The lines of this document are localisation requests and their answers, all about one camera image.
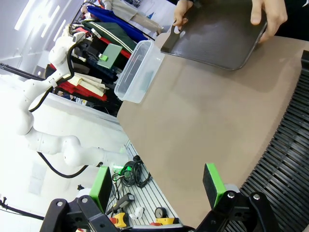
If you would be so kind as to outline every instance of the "yellow tool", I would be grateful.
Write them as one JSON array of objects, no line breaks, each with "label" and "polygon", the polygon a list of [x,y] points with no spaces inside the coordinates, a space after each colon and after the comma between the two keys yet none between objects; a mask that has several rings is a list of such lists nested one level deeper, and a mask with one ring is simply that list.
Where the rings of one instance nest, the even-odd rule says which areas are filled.
[{"label": "yellow tool", "polygon": [[125,228],[129,226],[129,220],[126,213],[120,213],[110,218],[116,228]]},{"label": "yellow tool", "polygon": [[162,224],[162,226],[178,224],[179,219],[178,218],[157,218],[156,223],[160,223]]}]

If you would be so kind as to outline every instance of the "green fabric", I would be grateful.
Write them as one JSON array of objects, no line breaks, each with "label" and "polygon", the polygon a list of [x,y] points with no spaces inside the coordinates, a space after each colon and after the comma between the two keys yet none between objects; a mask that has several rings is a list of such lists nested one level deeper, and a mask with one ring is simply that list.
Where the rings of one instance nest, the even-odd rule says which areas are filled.
[{"label": "green fabric", "polygon": [[132,53],[136,47],[136,43],[116,23],[83,21],[82,24],[89,29],[95,29],[100,36],[106,38],[113,44],[122,46],[129,53]]}]

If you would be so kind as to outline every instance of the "blue fabric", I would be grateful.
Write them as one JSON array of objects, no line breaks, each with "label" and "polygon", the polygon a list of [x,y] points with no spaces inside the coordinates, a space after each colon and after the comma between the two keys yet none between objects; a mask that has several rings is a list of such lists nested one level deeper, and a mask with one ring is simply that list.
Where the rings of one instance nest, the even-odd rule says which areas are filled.
[{"label": "blue fabric", "polygon": [[140,30],[115,16],[113,11],[104,10],[95,6],[88,6],[88,11],[104,23],[117,23],[137,43],[142,40],[148,40]]}]

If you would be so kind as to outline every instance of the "clear plastic container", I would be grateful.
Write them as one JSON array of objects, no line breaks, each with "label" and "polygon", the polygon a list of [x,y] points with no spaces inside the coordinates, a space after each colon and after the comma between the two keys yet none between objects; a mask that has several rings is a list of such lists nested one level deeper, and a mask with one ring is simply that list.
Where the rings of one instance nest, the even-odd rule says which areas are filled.
[{"label": "clear plastic container", "polygon": [[118,98],[122,101],[140,103],[164,56],[153,41],[139,42],[116,84],[115,94]]}]

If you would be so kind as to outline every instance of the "ceiling light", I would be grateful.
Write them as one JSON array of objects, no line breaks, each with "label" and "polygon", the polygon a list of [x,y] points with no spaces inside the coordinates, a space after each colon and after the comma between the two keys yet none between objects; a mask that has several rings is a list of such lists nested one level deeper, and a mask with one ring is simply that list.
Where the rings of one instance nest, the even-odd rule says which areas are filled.
[{"label": "ceiling light", "polygon": [[60,27],[59,27],[59,29],[58,29],[58,31],[57,31],[57,34],[56,34],[55,37],[54,37],[54,42],[55,42],[56,39],[58,38],[58,36],[59,36],[59,34],[60,34],[60,32],[61,32],[61,29],[63,28],[63,26],[64,26],[65,23],[66,23],[66,20],[63,20],[63,22],[61,23],[61,25],[60,25]]},{"label": "ceiling light", "polygon": [[57,15],[57,13],[58,13],[59,10],[60,10],[60,6],[57,6],[56,9],[55,9],[55,11],[53,12],[52,16],[51,16],[50,19],[48,20],[48,22],[47,22],[47,24],[46,24],[46,26],[45,26],[45,28],[44,28],[44,31],[42,32],[42,35],[41,35],[42,38],[44,38],[45,34],[47,33],[48,28],[49,28],[50,25],[52,24],[52,22],[53,22],[53,20],[54,20],[54,18],[55,18],[55,16]]},{"label": "ceiling light", "polygon": [[20,17],[19,17],[19,19],[18,19],[18,21],[17,21],[15,27],[14,27],[15,30],[19,30],[19,29],[20,29],[20,27],[21,27],[21,25],[23,24],[23,22],[24,22],[26,16],[28,15],[29,11],[31,10],[34,1],[35,1],[35,0],[29,0],[29,1],[28,1],[27,5],[25,6],[23,12],[21,13],[21,15],[20,15]]}]

